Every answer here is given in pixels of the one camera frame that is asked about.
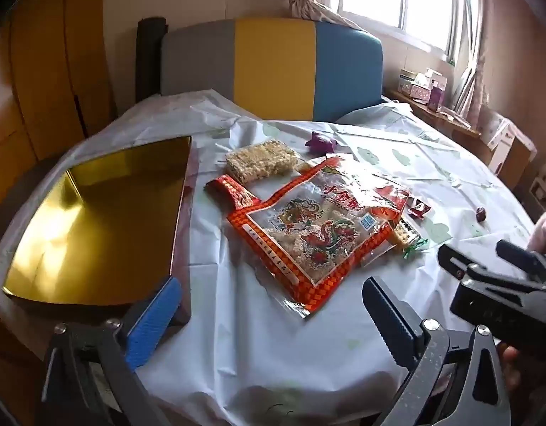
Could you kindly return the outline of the right hand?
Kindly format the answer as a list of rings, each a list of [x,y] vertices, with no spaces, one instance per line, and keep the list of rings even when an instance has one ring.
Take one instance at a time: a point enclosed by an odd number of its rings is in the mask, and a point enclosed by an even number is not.
[[[526,249],[528,251],[546,254],[546,212],[544,212],[536,222]]]

